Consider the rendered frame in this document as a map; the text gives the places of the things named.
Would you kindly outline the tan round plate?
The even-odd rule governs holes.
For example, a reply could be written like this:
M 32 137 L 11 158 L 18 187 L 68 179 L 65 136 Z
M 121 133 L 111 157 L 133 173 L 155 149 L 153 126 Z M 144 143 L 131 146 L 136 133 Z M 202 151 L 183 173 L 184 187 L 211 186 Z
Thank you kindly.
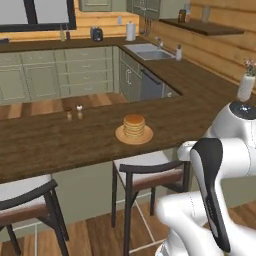
M 145 126 L 144 133 L 138 137 L 130 137 L 124 133 L 124 126 L 121 125 L 115 130 L 116 138 L 128 145 L 142 145 L 148 143 L 154 136 L 153 130 L 149 126 Z

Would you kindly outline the dark wooden bar stool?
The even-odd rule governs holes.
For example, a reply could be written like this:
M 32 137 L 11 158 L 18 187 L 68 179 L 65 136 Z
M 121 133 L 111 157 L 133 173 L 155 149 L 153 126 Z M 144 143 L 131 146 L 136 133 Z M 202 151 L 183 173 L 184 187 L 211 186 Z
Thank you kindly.
M 13 224 L 36 218 L 55 232 L 62 256 L 69 256 L 68 231 L 51 175 L 0 184 L 0 232 L 7 228 L 15 254 L 21 255 Z
M 116 224 L 117 178 L 125 191 L 123 256 L 129 256 L 131 208 L 140 191 L 150 189 L 150 214 L 154 214 L 156 187 L 163 186 L 174 192 L 189 189 L 190 163 L 169 161 L 163 151 L 155 151 L 112 161 L 111 226 Z

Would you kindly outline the dark wooden wall shelf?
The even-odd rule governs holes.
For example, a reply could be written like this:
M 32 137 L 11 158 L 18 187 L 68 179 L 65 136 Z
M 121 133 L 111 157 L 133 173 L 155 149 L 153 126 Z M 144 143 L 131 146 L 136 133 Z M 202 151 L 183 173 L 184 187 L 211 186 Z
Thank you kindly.
M 205 36 L 239 35 L 244 33 L 242 29 L 211 22 L 205 23 L 197 19 L 191 19 L 188 23 L 179 22 L 177 19 L 161 19 L 161 22 Z

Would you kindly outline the stack of pancakes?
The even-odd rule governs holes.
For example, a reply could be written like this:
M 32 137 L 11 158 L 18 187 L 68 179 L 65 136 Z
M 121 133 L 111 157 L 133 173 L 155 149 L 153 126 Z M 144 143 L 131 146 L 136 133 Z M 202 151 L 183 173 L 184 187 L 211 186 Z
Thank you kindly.
M 139 114 L 129 114 L 124 117 L 124 133 L 130 137 L 138 137 L 144 133 L 145 119 Z

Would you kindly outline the black-framed window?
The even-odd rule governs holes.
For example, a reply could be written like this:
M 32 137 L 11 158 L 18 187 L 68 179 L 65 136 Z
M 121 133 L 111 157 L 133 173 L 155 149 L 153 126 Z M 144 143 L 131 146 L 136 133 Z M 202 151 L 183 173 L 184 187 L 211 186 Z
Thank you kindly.
M 75 28 L 74 0 L 0 0 L 0 32 Z

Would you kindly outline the white vase with flowers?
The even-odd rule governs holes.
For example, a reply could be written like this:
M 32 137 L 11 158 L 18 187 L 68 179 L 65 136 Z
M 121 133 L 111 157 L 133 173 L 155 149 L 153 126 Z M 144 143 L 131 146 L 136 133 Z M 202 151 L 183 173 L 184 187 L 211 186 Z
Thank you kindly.
M 256 62 L 252 59 L 244 61 L 245 74 L 240 82 L 237 99 L 241 102 L 249 100 L 256 81 Z

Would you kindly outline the white paper towel roll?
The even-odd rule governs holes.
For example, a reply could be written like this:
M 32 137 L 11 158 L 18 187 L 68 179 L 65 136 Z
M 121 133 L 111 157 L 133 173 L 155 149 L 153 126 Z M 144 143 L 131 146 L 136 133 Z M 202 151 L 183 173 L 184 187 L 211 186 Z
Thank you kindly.
M 134 41 L 136 39 L 136 24 L 129 21 L 126 24 L 126 40 Z

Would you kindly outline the green wall cupboards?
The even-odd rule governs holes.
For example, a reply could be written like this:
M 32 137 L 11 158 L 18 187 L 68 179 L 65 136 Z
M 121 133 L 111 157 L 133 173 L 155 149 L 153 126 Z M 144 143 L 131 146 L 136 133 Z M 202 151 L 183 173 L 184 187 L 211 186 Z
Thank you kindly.
M 130 12 L 150 19 L 174 19 L 190 0 L 78 0 L 83 12 Z

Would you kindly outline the steel kitchen sink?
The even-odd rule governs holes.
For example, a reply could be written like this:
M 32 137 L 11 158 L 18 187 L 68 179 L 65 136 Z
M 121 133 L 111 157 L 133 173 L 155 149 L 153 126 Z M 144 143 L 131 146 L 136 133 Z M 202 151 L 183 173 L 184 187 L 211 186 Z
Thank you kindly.
M 175 55 L 165 51 L 151 43 L 145 44 L 128 44 L 126 48 L 132 51 L 134 54 L 139 56 L 145 61 L 148 60 L 163 60 L 163 59 L 174 59 Z

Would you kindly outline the dark grey dishwasher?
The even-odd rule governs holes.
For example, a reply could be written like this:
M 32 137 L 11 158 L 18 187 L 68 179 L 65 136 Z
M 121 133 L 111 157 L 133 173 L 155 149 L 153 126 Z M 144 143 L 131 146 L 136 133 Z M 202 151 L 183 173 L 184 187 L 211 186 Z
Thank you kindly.
M 153 100 L 162 97 L 163 82 L 151 72 L 142 69 L 141 99 Z

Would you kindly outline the green cupboards beside dishwasher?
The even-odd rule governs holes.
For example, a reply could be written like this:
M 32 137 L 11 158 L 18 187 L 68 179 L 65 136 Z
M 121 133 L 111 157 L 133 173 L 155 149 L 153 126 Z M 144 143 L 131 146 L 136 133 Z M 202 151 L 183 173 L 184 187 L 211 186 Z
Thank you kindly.
M 124 51 L 119 52 L 119 85 L 120 92 L 129 102 L 141 99 L 140 64 Z

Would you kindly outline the black toaster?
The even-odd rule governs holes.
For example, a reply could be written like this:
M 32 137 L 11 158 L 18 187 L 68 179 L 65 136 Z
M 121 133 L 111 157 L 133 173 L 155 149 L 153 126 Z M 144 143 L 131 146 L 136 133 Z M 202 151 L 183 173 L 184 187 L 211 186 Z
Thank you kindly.
M 100 27 L 92 26 L 90 28 L 90 36 L 93 41 L 102 41 L 103 30 Z

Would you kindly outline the grey glass cup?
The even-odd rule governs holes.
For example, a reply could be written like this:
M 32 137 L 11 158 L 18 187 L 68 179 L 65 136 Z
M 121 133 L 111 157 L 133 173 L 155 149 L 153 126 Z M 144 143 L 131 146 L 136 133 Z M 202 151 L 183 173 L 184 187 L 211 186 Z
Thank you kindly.
M 211 11 L 211 8 L 209 6 L 204 6 L 202 8 L 202 21 L 203 22 L 207 22 L 208 19 L 209 19 L 209 16 L 210 16 L 210 11 Z

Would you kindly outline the green base cupboard run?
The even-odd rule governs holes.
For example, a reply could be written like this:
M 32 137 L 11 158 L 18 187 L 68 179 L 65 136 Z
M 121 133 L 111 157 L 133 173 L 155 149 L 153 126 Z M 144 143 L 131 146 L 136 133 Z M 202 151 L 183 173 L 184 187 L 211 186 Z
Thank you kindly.
M 115 91 L 117 48 L 0 53 L 0 104 Z

